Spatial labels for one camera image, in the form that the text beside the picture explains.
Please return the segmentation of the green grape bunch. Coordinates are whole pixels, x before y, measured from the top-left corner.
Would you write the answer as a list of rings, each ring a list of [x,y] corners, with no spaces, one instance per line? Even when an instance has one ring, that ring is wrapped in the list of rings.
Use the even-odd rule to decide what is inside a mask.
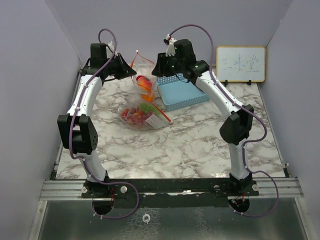
[[[142,112],[144,112],[145,114],[148,114],[150,112],[155,113],[157,111],[157,108],[153,104],[150,104],[150,103],[141,103],[139,105],[139,109]]]

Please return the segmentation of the red apple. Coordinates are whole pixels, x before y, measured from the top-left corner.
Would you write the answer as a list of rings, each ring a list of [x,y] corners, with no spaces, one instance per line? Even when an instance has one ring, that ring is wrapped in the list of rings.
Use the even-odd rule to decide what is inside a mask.
[[[138,76],[136,77],[136,81],[138,81],[138,80],[147,80],[147,81],[150,81],[150,79],[149,79],[148,77],[144,76],[144,75],[138,75]]]

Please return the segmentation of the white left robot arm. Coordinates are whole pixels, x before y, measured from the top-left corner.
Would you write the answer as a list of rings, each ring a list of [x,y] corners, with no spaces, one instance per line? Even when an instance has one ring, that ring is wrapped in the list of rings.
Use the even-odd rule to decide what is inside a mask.
[[[106,197],[111,190],[108,173],[102,166],[96,148],[98,133],[92,122],[92,110],[105,82],[134,76],[136,72],[116,51],[116,43],[92,43],[90,58],[80,70],[80,80],[73,103],[66,114],[59,115],[57,125],[62,145],[72,159],[80,160],[87,181],[94,183],[97,196]]]

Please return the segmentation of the clear zip bag orange zipper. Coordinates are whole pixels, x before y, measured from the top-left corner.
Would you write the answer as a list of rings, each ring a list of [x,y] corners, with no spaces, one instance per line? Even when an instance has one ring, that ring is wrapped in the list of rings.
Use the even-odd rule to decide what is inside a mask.
[[[172,120],[160,108],[142,99],[120,106],[118,117],[134,131],[158,130],[172,123]]]

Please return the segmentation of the orange fruit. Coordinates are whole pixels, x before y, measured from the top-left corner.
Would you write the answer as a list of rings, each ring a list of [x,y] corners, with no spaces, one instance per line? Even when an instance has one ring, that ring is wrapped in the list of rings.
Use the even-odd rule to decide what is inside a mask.
[[[141,94],[140,96],[142,99],[149,101],[149,102],[153,102],[155,100],[155,94],[153,92],[151,92],[149,94]]]

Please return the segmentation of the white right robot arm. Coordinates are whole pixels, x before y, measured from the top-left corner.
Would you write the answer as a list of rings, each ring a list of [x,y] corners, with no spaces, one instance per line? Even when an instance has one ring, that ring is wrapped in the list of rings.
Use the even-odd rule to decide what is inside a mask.
[[[212,67],[204,60],[197,60],[192,43],[188,39],[164,40],[167,48],[157,55],[152,70],[156,77],[171,77],[182,74],[188,82],[203,91],[221,112],[224,123],[219,129],[220,136],[228,144],[231,172],[229,189],[240,196],[248,189],[246,181],[252,174],[246,169],[246,151],[243,143],[249,138],[253,122],[253,107],[243,105],[220,83]]]

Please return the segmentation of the red strawberry bunch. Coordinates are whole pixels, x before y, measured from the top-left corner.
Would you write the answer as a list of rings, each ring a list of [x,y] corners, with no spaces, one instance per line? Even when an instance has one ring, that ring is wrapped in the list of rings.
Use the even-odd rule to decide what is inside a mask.
[[[121,119],[126,120],[129,112],[130,112],[129,108],[123,109],[120,115]]]

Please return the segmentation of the peach fruit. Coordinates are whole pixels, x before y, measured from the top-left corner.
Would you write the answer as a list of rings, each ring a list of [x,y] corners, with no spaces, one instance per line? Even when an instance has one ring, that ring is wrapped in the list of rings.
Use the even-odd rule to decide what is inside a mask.
[[[144,91],[150,92],[153,88],[153,84],[151,81],[140,79],[140,80],[136,81],[136,83]]]

